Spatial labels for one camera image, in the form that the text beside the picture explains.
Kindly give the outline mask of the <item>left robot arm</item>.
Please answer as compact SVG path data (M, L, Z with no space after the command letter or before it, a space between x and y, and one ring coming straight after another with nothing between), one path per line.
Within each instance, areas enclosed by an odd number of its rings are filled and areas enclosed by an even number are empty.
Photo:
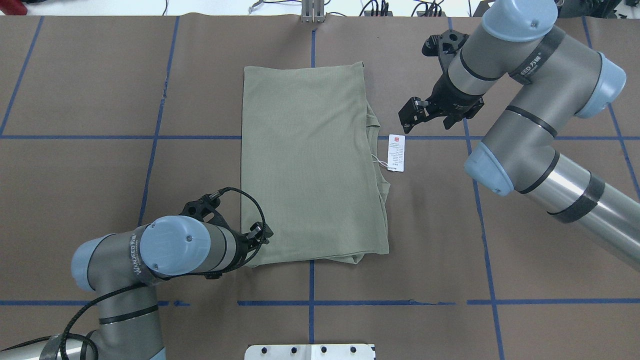
M164 360L156 287L186 276L217 280L244 267L274 234L262 209L247 232L217 211L224 187L134 230L106 234L77 248L71 275L95 294L64 330L7 347L3 360Z

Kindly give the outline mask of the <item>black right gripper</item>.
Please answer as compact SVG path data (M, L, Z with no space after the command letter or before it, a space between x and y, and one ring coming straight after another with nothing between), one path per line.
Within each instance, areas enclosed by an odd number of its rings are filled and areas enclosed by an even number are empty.
M469 34L449 29L442 34L430 35L422 46L425 57L437 57L442 75L435 83L428 98L421 100L412 96L398 112L398 118L405 135L414 126L427 123L437 117L443 117L443 125L450 130L455 123L472 119L484 107L482 95L471 95L462 91L448 75L448 69L455 56L461 54Z

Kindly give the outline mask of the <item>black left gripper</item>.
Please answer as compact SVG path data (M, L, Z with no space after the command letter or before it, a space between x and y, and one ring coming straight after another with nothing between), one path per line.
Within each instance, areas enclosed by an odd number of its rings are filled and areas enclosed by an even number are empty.
M260 221L242 233L234 230L217 210L222 195L228 192L241 194L249 199L258 210ZM205 260L190 272L179 275L203 276L208 280L217 280L224 274L236 271L247 265L259 253L263 245L270 243L274 231L266 223L265 214L258 201L241 189L219 189L200 198L185 203L179 215L195 219L201 223L210 236L210 248Z

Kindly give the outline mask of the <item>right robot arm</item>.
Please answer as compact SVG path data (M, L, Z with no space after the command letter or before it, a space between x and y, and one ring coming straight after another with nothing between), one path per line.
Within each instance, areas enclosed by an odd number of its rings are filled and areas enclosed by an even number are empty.
M473 34L430 36L423 55L442 75L430 96L411 97L398 112L404 133L432 119L445 129L473 118L483 96L507 75L521 85L464 164L499 196L513 191L559 223L578 224L596 243L639 269L639 203L562 155L553 141L572 117L606 109L626 85L625 71L555 24L553 0L496 0Z

